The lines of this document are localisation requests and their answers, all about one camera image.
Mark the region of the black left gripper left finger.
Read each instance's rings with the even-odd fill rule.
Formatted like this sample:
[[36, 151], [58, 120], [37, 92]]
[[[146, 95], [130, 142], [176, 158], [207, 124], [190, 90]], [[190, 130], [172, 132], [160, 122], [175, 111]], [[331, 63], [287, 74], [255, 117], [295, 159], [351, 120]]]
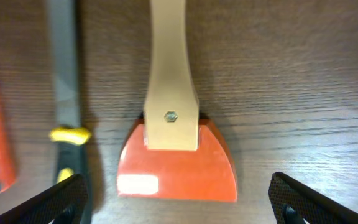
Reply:
[[0, 224], [80, 224], [88, 189], [80, 174], [55, 184], [0, 215]]

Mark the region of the metal file yellow black handle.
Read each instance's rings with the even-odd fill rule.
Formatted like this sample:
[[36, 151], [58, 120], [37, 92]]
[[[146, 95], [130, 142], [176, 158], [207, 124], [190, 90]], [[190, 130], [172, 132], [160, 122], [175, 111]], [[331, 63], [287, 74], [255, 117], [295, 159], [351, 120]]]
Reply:
[[81, 126], [76, 2], [47, 0], [46, 6], [53, 60], [55, 117], [58, 124], [50, 132], [51, 141], [57, 145], [55, 181], [63, 181], [72, 174], [83, 175], [88, 188], [88, 201], [80, 222], [90, 224], [93, 196], [85, 150], [90, 132]]

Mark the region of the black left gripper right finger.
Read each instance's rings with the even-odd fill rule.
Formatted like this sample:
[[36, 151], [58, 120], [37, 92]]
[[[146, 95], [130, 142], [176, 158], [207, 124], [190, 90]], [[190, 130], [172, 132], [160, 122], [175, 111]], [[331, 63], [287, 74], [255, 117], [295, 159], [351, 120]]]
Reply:
[[268, 197], [278, 224], [358, 224], [358, 213], [283, 172], [272, 174]]

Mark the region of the orange scraper wooden handle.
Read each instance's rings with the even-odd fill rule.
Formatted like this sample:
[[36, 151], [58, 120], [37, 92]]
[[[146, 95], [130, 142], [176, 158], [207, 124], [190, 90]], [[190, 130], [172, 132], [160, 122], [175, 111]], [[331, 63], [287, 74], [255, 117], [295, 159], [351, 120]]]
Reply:
[[117, 167], [121, 197], [237, 201], [228, 146], [200, 117], [186, 43], [185, 0], [151, 0], [150, 76], [143, 117], [133, 125]]

